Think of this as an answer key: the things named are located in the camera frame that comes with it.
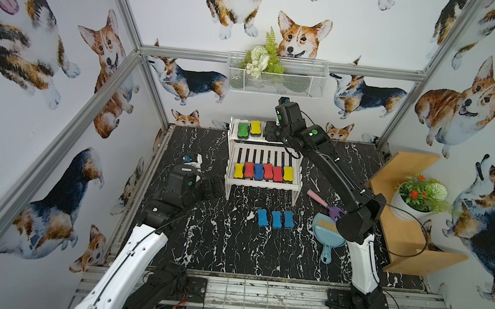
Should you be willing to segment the light blue eraser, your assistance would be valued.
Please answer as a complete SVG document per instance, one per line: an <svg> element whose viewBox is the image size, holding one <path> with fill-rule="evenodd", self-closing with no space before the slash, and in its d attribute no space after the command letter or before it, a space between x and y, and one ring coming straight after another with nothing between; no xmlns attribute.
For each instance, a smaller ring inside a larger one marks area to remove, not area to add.
<svg viewBox="0 0 495 309"><path fill-rule="evenodd" d="M272 228L273 229L280 229L282 228L282 220L281 220L281 212L279 211L273 211L272 212Z"/></svg>
<svg viewBox="0 0 495 309"><path fill-rule="evenodd" d="M292 211L284 211L283 218L284 218L284 227L286 229L293 229L294 228L294 217L293 217Z"/></svg>
<svg viewBox="0 0 495 309"><path fill-rule="evenodd" d="M259 209L257 211L257 218L258 218L258 225L260 227L267 227L268 226L268 212L266 209Z"/></svg>

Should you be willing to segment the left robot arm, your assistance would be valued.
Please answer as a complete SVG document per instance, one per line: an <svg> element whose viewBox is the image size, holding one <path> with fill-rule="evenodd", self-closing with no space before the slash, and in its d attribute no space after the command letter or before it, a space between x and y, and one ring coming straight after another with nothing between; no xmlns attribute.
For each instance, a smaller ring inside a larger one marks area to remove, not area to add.
<svg viewBox="0 0 495 309"><path fill-rule="evenodd" d="M191 294L186 268L173 262L141 278L167 244L167 229L193 215L197 206L223 197L222 177L205 176L196 166L179 164L160 196L145 207L143 223L133 231L115 261L74 309L155 309L167 299L186 302Z"/></svg>

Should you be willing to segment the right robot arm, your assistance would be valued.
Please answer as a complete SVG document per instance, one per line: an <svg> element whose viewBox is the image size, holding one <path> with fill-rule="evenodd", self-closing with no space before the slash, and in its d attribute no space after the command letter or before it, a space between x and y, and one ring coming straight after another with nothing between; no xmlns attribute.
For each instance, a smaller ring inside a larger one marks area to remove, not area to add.
<svg viewBox="0 0 495 309"><path fill-rule="evenodd" d="M355 309L372 309L381 295L374 262L374 227L386 199L357 179L326 131L317 124L306 124L296 102L281 97L275 112L281 143L313 163L340 197L345 214L335 221L335 227L350 254L352 303Z"/></svg>

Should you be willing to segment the dark green eraser upper shelf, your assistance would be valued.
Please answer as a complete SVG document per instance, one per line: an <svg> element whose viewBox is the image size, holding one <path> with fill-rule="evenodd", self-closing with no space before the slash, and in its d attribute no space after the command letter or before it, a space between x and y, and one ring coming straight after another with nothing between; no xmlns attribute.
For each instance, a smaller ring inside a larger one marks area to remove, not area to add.
<svg viewBox="0 0 495 309"><path fill-rule="evenodd" d="M237 129L237 137L242 140L249 139L250 125L247 122L239 122Z"/></svg>

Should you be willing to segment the white wooden two-tier shelf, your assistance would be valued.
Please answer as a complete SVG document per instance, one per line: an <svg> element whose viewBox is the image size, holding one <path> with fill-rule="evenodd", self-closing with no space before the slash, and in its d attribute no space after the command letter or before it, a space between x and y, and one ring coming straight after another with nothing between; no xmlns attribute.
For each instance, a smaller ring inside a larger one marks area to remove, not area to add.
<svg viewBox="0 0 495 309"><path fill-rule="evenodd" d="M230 196L231 187L234 185L238 186L248 186L248 187L262 187L278 190L288 190L291 192L292 205L295 205L299 194L302 189L302 179L301 179L301 155L290 152L286 149L282 143L268 143L264 138L264 128L266 123L261 121L262 134L260 137L252 137L250 135L249 139L242 140L237 137L237 129L239 122L247 122L249 125L251 121L241 120L239 118L232 118L229 125L228 132L228 152L229 159L227 163L226 173L225 173L225 190L226 196ZM233 171L236 163L242 163L243 165L247 162L250 163L260 163L260 164L272 164L274 166L285 167L292 166L294 169L294 180L293 183L286 182L273 182L273 180L259 180L253 179L236 179L233 178Z"/></svg>

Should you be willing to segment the blue eraser lower shelf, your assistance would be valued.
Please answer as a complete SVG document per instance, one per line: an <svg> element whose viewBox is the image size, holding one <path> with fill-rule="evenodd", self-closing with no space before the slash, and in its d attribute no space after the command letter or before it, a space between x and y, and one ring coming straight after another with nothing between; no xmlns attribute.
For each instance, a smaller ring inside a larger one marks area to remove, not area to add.
<svg viewBox="0 0 495 309"><path fill-rule="evenodd" d="M264 180L264 166L263 164L257 163L254 167L254 177L256 181Z"/></svg>

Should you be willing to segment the yellow eraser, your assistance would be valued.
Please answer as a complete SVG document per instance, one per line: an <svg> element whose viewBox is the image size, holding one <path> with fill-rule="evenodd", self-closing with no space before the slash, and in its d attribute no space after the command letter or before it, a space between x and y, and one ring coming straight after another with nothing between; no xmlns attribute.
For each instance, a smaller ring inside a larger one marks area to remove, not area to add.
<svg viewBox="0 0 495 309"><path fill-rule="evenodd" d="M236 163L233 171L233 178L243 179L244 178L244 165L242 163Z"/></svg>
<svg viewBox="0 0 495 309"><path fill-rule="evenodd" d="M283 180L286 183L293 183L294 180L294 169L292 166L283 167Z"/></svg>

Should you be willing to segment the red eraser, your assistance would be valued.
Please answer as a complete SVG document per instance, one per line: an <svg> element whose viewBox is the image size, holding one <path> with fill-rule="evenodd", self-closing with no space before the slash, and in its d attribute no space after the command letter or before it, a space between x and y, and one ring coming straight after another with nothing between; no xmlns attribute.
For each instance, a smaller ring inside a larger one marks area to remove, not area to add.
<svg viewBox="0 0 495 309"><path fill-rule="evenodd" d="M273 180L273 176L274 176L274 165L272 164L264 164L263 165L263 172L264 172L264 175L263 175L263 179L264 180L267 180L267 181L271 181Z"/></svg>
<svg viewBox="0 0 495 309"><path fill-rule="evenodd" d="M273 166L273 176L272 176L272 180L273 182L278 182L278 183L281 183L284 181L284 178L283 178L283 168L282 167L279 167L279 166Z"/></svg>
<svg viewBox="0 0 495 309"><path fill-rule="evenodd" d="M246 162L244 164L244 171L243 171L243 174L244 174L244 179L253 179L254 178L254 173L255 173L255 164L254 163L250 163L250 162Z"/></svg>

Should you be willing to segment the yellow eraser lower right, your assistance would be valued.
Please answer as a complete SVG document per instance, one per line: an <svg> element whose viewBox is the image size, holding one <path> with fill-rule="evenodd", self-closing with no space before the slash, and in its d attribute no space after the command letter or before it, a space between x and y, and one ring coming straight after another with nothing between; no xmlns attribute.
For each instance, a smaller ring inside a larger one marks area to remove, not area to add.
<svg viewBox="0 0 495 309"><path fill-rule="evenodd" d="M283 180L286 183L293 183L294 180L294 169L292 166L283 167Z"/></svg>

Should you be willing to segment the artificial fern and white flowers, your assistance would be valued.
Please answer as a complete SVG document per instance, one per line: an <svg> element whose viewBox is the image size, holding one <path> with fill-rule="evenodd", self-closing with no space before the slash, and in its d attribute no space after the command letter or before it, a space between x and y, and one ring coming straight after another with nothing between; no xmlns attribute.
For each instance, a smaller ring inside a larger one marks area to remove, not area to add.
<svg viewBox="0 0 495 309"><path fill-rule="evenodd" d="M278 44L273 28L266 33L265 44L247 51L239 65L250 77L264 78L265 75L284 74L285 70L278 55Z"/></svg>

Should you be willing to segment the teal dustpan with brush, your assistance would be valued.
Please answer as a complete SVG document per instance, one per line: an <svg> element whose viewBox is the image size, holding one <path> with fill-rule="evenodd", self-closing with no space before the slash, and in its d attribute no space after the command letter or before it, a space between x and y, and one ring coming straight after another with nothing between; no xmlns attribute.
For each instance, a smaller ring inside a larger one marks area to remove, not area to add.
<svg viewBox="0 0 495 309"><path fill-rule="evenodd" d="M322 213L315 214L312 221L312 231L316 240L322 245L321 262L332 262L332 250L346 245L346 240L336 229L335 221Z"/></svg>

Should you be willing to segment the white pot red flowers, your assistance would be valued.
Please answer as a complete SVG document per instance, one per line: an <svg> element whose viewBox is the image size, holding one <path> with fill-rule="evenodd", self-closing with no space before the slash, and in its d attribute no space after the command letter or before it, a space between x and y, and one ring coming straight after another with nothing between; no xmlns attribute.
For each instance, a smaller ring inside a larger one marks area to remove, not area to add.
<svg viewBox="0 0 495 309"><path fill-rule="evenodd" d="M406 181L396 187L389 210L397 220L414 221L427 216L450 212L451 203L446 199L448 190L436 179L421 172L406 176Z"/></svg>

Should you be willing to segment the wooden corner stand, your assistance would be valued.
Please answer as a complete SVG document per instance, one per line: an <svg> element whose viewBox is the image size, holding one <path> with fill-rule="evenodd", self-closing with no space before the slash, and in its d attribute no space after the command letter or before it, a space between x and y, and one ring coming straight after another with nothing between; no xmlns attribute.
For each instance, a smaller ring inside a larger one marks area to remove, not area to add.
<svg viewBox="0 0 495 309"><path fill-rule="evenodd" d="M387 200L380 220L390 257L385 272L429 276L468 260L464 254L430 250L422 223L428 215L408 207L398 192L408 176L427 170L437 161L435 154L398 152L369 182L373 192Z"/></svg>

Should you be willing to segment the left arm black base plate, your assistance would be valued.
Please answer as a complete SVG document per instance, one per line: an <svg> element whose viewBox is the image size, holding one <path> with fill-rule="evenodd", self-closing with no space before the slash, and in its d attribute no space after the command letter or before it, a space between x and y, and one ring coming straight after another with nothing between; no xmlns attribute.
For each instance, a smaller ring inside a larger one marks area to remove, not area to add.
<svg viewBox="0 0 495 309"><path fill-rule="evenodd" d="M207 278L188 276L182 286L176 288L173 293L162 300L172 305L179 302L202 305L207 293L208 282Z"/></svg>

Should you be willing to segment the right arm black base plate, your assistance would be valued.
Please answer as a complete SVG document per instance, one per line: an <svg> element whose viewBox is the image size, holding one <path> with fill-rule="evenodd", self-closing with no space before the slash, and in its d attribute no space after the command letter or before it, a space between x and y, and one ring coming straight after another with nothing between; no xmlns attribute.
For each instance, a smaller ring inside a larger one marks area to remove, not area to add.
<svg viewBox="0 0 495 309"><path fill-rule="evenodd" d="M389 309L385 295L376 289L370 294L362 294L356 288L327 289L325 305L329 309Z"/></svg>

